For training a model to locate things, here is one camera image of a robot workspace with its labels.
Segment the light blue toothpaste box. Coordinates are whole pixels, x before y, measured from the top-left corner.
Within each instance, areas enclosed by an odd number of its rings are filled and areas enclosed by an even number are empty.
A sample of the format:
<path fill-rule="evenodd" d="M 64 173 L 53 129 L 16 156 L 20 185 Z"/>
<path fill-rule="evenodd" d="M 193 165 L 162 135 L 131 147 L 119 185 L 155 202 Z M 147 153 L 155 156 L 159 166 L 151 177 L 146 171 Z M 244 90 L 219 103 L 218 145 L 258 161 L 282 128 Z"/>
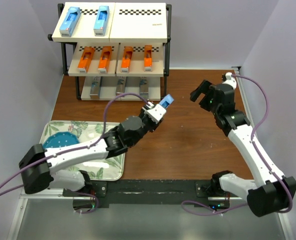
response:
<path fill-rule="evenodd" d="M 174 102 L 174 98 L 171 96 L 171 94 L 167 94 L 160 102 L 159 104 L 164 108 L 167 109 L 172 103 Z"/>

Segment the metallic blue toothpaste box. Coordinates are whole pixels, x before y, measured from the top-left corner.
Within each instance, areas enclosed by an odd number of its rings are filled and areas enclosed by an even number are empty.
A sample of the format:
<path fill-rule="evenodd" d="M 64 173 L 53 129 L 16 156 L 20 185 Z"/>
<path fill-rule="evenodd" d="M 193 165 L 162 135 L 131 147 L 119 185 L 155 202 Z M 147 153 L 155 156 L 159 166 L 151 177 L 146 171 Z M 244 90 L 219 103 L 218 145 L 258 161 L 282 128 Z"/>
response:
<path fill-rule="evenodd" d="M 139 95 L 144 99 L 149 98 L 149 84 L 146 77 L 141 77 L 139 81 Z"/>

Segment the silver blue toothpaste box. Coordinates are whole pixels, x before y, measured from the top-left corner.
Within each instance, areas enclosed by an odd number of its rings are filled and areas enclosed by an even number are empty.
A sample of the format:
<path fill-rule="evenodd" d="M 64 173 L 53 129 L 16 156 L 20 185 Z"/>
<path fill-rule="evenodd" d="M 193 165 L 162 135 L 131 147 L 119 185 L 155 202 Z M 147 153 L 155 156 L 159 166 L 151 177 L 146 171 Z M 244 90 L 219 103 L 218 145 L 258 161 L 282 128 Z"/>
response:
<path fill-rule="evenodd" d="M 115 89 L 115 95 L 123 95 L 126 92 L 126 83 L 127 77 L 126 76 L 119 76 L 117 80 L 117 85 Z"/>
<path fill-rule="evenodd" d="M 89 96 L 92 100 L 100 98 L 102 77 L 95 76 L 91 82 Z"/>

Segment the orange toothpaste box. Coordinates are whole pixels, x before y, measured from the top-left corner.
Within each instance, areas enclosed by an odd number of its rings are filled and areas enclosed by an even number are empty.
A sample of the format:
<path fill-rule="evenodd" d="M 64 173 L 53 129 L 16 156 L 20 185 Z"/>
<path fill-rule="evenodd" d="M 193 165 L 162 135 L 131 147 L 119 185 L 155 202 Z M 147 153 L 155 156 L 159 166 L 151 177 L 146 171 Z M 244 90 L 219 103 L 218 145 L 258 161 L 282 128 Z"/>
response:
<path fill-rule="evenodd" d="M 104 46 L 101 51 L 98 68 L 97 68 L 99 73 L 106 74 L 108 72 L 111 56 L 112 56 L 112 47 Z"/>
<path fill-rule="evenodd" d="M 151 72 L 153 66 L 152 60 L 152 45 L 145 45 L 144 46 L 144 71 Z"/>
<path fill-rule="evenodd" d="M 133 50 L 134 49 L 132 46 L 125 46 L 124 47 L 122 61 L 121 61 L 121 67 L 120 67 L 120 70 L 122 73 L 128 73 L 130 70 Z"/>
<path fill-rule="evenodd" d="M 80 73 L 87 73 L 89 70 L 89 67 L 91 65 L 93 56 L 95 53 L 95 48 L 86 46 L 83 50 L 83 53 L 80 57 L 80 61 L 78 63 L 77 69 Z"/>

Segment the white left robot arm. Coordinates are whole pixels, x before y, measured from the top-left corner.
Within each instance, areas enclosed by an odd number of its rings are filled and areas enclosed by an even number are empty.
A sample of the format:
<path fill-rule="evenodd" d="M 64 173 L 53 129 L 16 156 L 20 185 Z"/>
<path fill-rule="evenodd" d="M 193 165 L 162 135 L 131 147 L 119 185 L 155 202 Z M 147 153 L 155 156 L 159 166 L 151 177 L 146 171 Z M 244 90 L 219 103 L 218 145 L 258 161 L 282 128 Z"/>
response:
<path fill-rule="evenodd" d="M 104 160 L 122 155 L 134 147 L 148 132 L 154 132 L 167 110 L 160 104 L 148 103 L 138 116 L 129 116 L 119 125 L 82 143 L 55 148 L 33 145 L 18 166 L 26 194 L 48 188 L 62 188 L 87 196 L 92 190 L 90 177 L 84 170 L 67 168 L 88 161 Z"/>

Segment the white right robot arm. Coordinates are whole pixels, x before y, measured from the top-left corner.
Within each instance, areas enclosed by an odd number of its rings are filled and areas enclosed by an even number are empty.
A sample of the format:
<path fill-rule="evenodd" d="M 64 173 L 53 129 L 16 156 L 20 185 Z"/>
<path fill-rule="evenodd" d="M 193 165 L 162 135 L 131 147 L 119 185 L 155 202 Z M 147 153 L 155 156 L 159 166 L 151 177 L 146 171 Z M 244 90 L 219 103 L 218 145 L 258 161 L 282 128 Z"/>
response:
<path fill-rule="evenodd" d="M 287 177 L 273 163 L 254 135 L 246 114 L 236 109 L 236 87 L 235 79 L 217 85 L 203 80 L 190 93 L 192 102 L 204 95 L 200 107 L 213 114 L 216 125 L 238 149 L 253 177 L 243 179 L 229 170 L 214 173 L 210 180 L 211 192 L 218 197 L 226 192 L 238 196 L 257 217 L 286 213 L 293 206 L 296 180 Z"/>

